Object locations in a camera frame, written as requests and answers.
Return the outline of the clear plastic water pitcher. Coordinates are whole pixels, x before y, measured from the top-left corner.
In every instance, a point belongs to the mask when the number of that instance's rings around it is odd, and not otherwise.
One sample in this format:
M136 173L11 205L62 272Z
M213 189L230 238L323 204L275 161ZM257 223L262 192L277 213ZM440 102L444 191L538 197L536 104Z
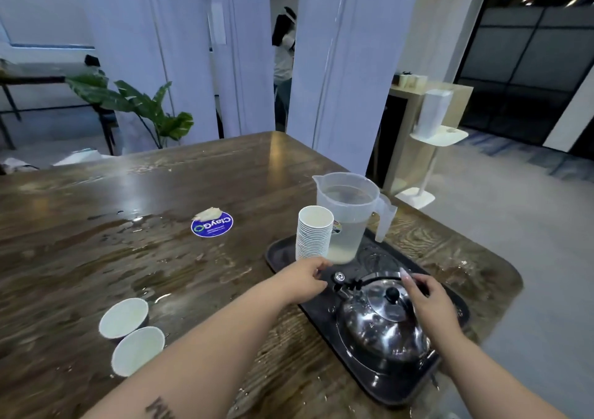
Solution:
M350 263L356 257L373 213L380 218L375 241L383 242L396 216L397 206L374 182L351 172L333 172L312 178L316 183L316 204L330 210L334 217L327 259L338 265Z

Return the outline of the stack of white paper cups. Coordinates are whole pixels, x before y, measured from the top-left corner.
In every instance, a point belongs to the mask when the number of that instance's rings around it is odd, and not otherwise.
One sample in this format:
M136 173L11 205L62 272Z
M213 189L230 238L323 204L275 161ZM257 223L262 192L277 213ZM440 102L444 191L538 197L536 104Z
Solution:
M298 214L295 258L327 257L333 230L332 212L320 205L308 205Z

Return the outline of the shiny steel kettle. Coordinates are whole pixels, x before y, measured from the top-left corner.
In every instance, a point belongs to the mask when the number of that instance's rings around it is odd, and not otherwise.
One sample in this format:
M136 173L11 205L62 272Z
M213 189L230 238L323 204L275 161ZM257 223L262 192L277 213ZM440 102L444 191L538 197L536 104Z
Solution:
M402 282L410 277L403 266L361 278L349 279L343 272L331 276L341 300L338 323L357 346L385 361L412 363L429 353L430 340Z

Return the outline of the person's left forearm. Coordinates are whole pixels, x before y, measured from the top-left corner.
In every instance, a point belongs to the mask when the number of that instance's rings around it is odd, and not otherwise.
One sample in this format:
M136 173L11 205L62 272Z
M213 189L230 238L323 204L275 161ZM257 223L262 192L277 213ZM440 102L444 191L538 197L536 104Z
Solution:
M176 340L83 419L225 419L291 301L281 278L259 283Z

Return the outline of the white paper cup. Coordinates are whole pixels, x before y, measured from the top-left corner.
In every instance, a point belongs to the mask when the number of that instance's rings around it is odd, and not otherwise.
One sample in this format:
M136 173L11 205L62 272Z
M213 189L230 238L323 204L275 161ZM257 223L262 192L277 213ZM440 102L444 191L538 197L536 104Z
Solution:
M128 298L113 305L101 317L100 335L108 340L122 340L148 323L149 304L142 298Z
M141 327L115 347L110 366L115 375L129 378L165 347L165 334L155 326Z

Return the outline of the black framed side table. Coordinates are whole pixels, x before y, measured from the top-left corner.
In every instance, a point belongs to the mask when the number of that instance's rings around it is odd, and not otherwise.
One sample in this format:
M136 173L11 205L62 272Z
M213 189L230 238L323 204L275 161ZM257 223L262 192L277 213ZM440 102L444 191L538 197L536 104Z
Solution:
M10 108L0 110L0 136L9 150L16 150L16 146L7 129L5 114L13 114L18 121L22 121L22 112L37 110L61 109L61 106L20 109L17 107L10 92L11 86L18 85L50 85L83 83L93 87L107 88L108 78L100 68L99 60L92 55L85 55L83 63L66 62L53 65L51 63L12 63L0 58L0 88L8 100Z

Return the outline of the white rectangular container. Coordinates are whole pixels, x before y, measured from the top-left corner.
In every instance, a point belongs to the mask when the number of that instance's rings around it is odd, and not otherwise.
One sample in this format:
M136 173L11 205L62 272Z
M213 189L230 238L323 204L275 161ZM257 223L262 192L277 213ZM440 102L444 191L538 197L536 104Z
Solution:
M434 136L442 125L452 98L452 90L428 90L424 95L420 115L412 134L421 139Z

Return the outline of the small jars on counter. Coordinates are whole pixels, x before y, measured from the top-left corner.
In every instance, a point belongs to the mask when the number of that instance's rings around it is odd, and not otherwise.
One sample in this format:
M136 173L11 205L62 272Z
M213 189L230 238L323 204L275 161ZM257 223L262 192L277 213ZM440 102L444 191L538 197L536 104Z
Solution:
M423 90L427 84L428 77L411 72L398 72L393 76L392 85L400 89Z

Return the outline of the round blue sticker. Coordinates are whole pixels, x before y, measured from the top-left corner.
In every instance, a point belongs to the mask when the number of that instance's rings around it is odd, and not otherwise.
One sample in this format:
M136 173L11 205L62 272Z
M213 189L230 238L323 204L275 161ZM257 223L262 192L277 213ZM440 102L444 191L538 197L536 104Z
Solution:
M226 234L233 226L233 217L227 212L222 212L216 219L206 221L193 220L190 230L194 235L201 238L214 238Z

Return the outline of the person's right hand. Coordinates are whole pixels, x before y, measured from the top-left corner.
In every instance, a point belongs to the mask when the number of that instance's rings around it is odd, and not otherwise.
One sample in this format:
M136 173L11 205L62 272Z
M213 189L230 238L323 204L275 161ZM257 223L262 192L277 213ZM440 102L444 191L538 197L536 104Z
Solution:
M448 340L462 336L457 311L442 284L428 274L409 274L422 292L422 300L412 304L413 311L431 344L437 349Z

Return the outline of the white plastic sheet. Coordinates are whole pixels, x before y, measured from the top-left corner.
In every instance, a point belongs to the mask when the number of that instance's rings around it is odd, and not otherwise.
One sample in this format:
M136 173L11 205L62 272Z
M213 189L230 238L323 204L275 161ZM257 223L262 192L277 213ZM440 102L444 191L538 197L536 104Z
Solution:
M94 162L102 159L103 155L99 151L88 148L72 152L70 155L57 161L52 166L57 167L64 165L76 165L85 162Z

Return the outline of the light wooden counter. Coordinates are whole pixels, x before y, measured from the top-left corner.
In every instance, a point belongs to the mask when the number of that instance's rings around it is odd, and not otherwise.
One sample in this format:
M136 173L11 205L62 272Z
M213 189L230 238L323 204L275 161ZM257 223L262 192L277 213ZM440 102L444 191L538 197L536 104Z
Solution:
M442 124L457 128L473 87L427 81L421 87L390 87L366 176L385 193L396 195L417 187L427 174L435 148L410 137L428 90L452 91L453 98Z

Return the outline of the black framed glass partition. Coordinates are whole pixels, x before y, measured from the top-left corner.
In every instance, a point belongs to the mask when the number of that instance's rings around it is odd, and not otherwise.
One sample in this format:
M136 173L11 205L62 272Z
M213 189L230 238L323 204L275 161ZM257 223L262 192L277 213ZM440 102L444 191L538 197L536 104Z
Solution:
M485 8L456 75L462 126L544 146L594 66L594 5Z

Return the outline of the person's right forearm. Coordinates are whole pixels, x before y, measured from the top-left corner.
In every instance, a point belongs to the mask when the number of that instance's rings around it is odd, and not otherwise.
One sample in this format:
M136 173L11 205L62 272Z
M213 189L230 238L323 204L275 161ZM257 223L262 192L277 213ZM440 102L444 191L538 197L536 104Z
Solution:
M438 328L431 342L473 419L568 419L497 364L461 329Z

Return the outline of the green leafy potted plant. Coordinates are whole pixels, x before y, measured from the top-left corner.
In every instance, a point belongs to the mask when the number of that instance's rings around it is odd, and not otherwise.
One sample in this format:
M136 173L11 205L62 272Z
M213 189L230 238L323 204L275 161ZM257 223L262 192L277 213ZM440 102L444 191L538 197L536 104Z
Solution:
M172 115L164 111L162 103L171 82L162 85L152 97L123 80L115 81L116 90L111 90L109 79L102 70L66 77L65 82L80 99L100 114L123 112L136 115L160 150L166 148L170 141L180 144L194 124L188 112Z

